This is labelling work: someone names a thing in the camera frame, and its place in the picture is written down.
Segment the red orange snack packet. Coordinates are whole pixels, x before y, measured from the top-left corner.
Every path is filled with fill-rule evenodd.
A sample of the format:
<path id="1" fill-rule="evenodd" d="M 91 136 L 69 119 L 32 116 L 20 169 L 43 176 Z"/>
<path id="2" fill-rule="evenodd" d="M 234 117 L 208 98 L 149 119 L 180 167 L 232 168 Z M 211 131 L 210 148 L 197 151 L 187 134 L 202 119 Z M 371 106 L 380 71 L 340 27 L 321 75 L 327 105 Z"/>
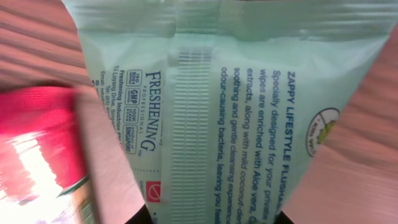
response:
<path id="1" fill-rule="evenodd" d="M 76 93 L 33 86 L 1 93 L 1 224 L 97 224 Z"/>

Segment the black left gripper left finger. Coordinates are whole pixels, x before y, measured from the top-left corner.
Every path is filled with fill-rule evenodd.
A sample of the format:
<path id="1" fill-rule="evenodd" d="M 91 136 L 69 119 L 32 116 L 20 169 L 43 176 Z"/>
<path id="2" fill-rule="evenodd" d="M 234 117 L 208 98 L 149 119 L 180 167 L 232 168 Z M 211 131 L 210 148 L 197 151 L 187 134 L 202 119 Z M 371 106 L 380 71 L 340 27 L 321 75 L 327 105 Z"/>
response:
<path id="1" fill-rule="evenodd" d="M 125 224 L 153 224 L 147 206 L 143 205 Z"/>

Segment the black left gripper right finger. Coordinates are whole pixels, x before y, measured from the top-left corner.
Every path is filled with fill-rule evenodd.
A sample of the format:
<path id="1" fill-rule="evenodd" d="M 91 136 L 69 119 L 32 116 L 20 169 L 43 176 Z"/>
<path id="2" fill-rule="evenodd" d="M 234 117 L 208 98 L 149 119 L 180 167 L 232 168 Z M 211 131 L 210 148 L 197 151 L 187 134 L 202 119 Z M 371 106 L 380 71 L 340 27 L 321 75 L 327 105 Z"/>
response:
<path id="1" fill-rule="evenodd" d="M 280 211 L 275 216 L 274 224 L 294 224 L 294 222 L 283 211 Z"/>

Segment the mint green wipes packet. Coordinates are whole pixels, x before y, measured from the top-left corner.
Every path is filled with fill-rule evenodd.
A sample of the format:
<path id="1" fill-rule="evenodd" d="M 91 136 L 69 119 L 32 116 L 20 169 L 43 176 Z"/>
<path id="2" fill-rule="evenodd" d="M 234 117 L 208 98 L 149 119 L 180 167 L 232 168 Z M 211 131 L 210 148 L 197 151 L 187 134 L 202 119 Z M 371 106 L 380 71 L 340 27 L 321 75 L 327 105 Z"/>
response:
<path id="1" fill-rule="evenodd" d="M 153 223 L 274 223 L 396 1 L 65 1 Z"/>

